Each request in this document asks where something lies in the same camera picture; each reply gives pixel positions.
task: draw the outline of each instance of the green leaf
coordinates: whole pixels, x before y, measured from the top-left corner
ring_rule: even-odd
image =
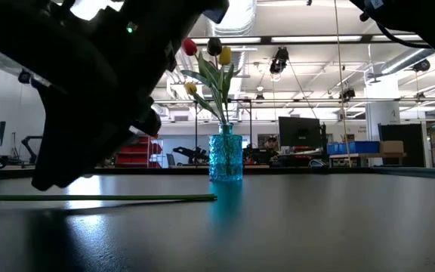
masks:
[[[181,73],[182,73],[183,75],[185,75],[185,76],[190,76],[190,77],[192,77],[193,79],[197,79],[197,80],[199,80],[202,84],[204,84],[204,85],[206,85],[206,86],[208,86],[208,87],[211,87],[209,81],[208,81],[204,76],[200,75],[199,73],[196,73],[196,72],[191,71],[191,70],[181,70]]]
[[[217,86],[217,89],[219,91],[223,91],[223,84],[224,84],[224,67],[221,67],[221,70],[219,71],[219,85]]]
[[[194,96],[194,99],[196,99],[197,103],[199,105],[201,105],[201,107],[203,107],[204,109],[211,112],[221,122],[221,118],[219,117],[219,115],[214,111],[214,109],[211,107],[211,105],[206,100],[202,99],[202,97],[200,97],[198,94],[193,94],[193,96]]]
[[[209,73],[211,74],[212,78],[216,80],[216,82],[219,81],[219,71],[216,66],[212,65],[212,63],[205,61],[204,62],[205,67],[208,69]]]
[[[199,54],[199,73],[205,76],[208,79],[209,83],[213,84],[214,87],[217,88],[219,78],[212,74],[212,72],[209,70],[209,67],[211,67],[211,69],[215,69],[214,67],[212,67],[212,64],[210,64],[207,60],[204,60],[202,54]]]
[[[202,52],[199,53],[198,62],[199,62],[199,73],[202,76],[204,76],[209,82],[208,87],[211,89],[212,99],[216,103],[217,110],[221,115],[220,121],[223,122],[226,120],[226,118],[224,117],[223,101],[222,101],[221,93],[218,90],[219,75],[217,74],[217,70],[215,67],[212,66],[212,64],[204,60],[204,57],[202,57]],[[213,73],[216,73],[217,76],[213,76],[209,71],[209,69],[214,71]]]
[[[227,110],[227,96],[230,93],[231,79],[233,79],[233,73],[234,73],[234,64],[231,64],[231,67],[227,71],[227,75],[223,83],[223,99],[224,99],[224,105],[226,106],[226,110]]]
[[[209,82],[210,82],[209,88],[211,89],[212,99],[214,100],[214,102],[216,102],[216,107],[221,115],[221,118],[223,120],[225,120],[224,111],[223,111],[223,101],[221,98],[221,93],[218,90],[218,80],[219,79],[216,79],[215,77],[213,77],[211,75],[211,73],[209,72],[208,66],[206,66],[206,63],[211,65],[210,63],[205,61],[204,58],[202,57],[202,54],[200,54],[199,55],[199,72],[202,71],[202,73],[204,73],[204,76],[209,80]]]

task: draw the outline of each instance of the yellow tulip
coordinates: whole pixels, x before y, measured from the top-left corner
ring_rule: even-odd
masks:
[[[219,64],[228,65],[231,63],[231,48],[224,46],[223,51],[219,55]]]
[[[192,82],[184,83],[184,87],[188,95],[194,95],[197,93],[197,86]]]

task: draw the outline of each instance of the desk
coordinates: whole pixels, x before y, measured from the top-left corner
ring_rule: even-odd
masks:
[[[247,169],[257,169],[257,168],[269,168],[269,165],[244,165],[244,168]],[[169,168],[179,168],[179,169],[207,169],[209,168],[209,165],[176,165],[176,166],[169,166]]]
[[[216,193],[215,202],[0,202],[0,271],[435,271],[435,178],[104,175],[47,193]],[[37,193],[30,179],[0,193]]]
[[[350,154],[350,158],[357,158],[357,167],[369,167],[367,165],[367,159],[370,158],[398,158],[399,164],[402,165],[402,159],[405,157],[405,153],[372,153],[372,154],[362,154],[354,153]],[[348,159],[347,154],[342,155],[330,155],[330,167],[333,167],[333,159]]]

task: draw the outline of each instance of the red tulip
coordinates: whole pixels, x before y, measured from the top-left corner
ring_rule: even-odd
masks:
[[[187,38],[182,42],[182,49],[184,50],[186,55],[190,56],[190,57],[192,57],[193,55],[195,55],[197,53],[197,45],[190,38]]]

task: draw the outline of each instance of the cardboard box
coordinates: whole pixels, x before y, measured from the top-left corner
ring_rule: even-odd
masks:
[[[404,153],[404,142],[402,141],[382,141],[381,153]]]

